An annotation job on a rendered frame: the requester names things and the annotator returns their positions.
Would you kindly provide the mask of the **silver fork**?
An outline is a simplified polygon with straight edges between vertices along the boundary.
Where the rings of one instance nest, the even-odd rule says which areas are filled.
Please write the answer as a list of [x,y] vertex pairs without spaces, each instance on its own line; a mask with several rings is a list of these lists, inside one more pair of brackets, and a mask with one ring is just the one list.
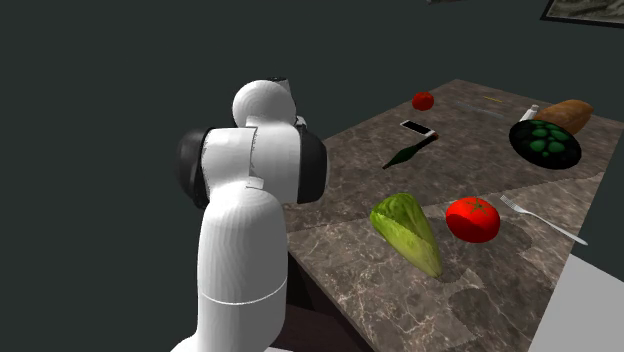
[[525,215],[530,215],[533,216],[537,219],[539,219],[540,221],[542,221],[543,223],[547,224],[548,226],[550,226],[551,228],[555,229],[556,231],[562,233],[563,235],[567,236],[568,238],[574,240],[575,242],[584,245],[584,246],[588,246],[588,243],[583,240],[582,238],[578,237],[577,235],[572,234],[571,232],[551,223],[550,221],[544,219],[543,217],[538,216],[537,214],[530,212],[524,208],[522,208],[521,206],[517,205],[516,203],[514,203],[511,199],[509,199],[508,197],[506,197],[504,194],[502,194],[500,196],[500,200],[507,205],[509,208],[511,208],[512,210],[514,210],[517,213],[520,214],[525,214]]

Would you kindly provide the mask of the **large red tomato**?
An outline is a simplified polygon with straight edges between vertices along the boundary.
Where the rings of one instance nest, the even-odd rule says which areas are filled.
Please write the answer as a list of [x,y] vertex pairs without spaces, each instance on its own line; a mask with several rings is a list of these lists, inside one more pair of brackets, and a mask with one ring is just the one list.
[[446,210],[445,220],[455,237],[469,243],[485,243],[494,239],[501,224],[497,209],[478,197],[454,201]]

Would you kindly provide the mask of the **small red tomato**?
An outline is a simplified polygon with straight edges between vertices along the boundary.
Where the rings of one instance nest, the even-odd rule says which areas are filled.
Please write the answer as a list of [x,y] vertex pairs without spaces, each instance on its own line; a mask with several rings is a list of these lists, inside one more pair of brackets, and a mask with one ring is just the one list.
[[418,92],[412,98],[412,107],[419,111],[427,111],[433,107],[435,99],[429,92]]

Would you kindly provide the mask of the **black bowl with green spots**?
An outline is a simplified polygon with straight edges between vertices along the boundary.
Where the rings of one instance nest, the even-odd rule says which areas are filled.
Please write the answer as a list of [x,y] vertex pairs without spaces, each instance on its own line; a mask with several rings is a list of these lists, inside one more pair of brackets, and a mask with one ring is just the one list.
[[526,161],[551,170],[564,170],[579,163],[582,149],[562,127],[543,120],[514,124],[508,134],[514,151]]

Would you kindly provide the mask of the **green lettuce head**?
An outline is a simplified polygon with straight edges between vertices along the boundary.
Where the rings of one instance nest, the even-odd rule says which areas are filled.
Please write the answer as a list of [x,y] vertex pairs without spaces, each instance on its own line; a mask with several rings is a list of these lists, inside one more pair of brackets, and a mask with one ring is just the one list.
[[439,247],[421,206],[408,193],[397,193],[373,207],[373,228],[402,257],[430,277],[442,275]]

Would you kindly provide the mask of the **dark green wine bottle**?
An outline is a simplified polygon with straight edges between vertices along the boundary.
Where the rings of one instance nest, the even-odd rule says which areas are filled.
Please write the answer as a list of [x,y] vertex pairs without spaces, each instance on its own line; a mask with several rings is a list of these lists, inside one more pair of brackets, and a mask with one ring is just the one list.
[[431,144],[432,142],[438,139],[439,139],[439,135],[437,133],[433,133],[431,136],[426,137],[424,140],[418,142],[417,144],[400,150],[399,152],[395,154],[395,156],[389,162],[387,162],[383,166],[383,169],[387,169],[391,166],[404,163],[410,160],[419,150],[421,150],[425,146]]

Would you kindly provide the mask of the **white smartphone with black screen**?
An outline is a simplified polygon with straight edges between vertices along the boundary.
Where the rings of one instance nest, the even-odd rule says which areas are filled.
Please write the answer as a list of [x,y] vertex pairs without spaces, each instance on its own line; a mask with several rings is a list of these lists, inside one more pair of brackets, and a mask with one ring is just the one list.
[[416,123],[414,121],[411,121],[411,120],[405,120],[405,121],[401,122],[400,125],[402,127],[405,127],[407,129],[411,130],[411,131],[419,133],[419,134],[421,134],[421,135],[423,135],[425,137],[429,137],[429,136],[432,136],[432,135],[435,134],[434,130],[432,130],[432,129],[426,127],[426,126],[423,126],[421,124],[418,124],[418,123]]

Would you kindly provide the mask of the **brown bread loaf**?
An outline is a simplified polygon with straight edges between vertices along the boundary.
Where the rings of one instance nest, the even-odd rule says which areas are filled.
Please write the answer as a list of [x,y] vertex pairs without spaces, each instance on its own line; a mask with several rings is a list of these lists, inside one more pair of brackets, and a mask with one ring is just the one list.
[[582,100],[566,100],[540,110],[534,117],[554,123],[572,135],[577,134],[589,121],[594,108]]

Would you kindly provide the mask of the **grey long knife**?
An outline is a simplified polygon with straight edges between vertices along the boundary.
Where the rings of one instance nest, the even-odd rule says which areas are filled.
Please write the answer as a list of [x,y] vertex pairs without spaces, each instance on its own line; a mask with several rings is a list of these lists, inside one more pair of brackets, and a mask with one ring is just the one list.
[[456,104],[457,106],[460,106],[460,107],[462,107],[462,108],[469,109],[469,110],[471,110],[471,111],[475,111],[475,112],[479,112],[479,113],[487,114],[487,115],[489,115],[489,116],[492,116],[492,117],[495,117],[495,118],[499,118],[499,119],[505,119],[505,116],[503,116],[503,115],[501,115],[501,114],[499,114],[499,113],[492,112],[492,111],[488,111],[488,110],[485,110],[485,109],[483,109],[483,108],[475,107],[475,106],[469,105],[469,104],[464,103],[464,102],[456,101],[456,102],[455,102],[455,104]]

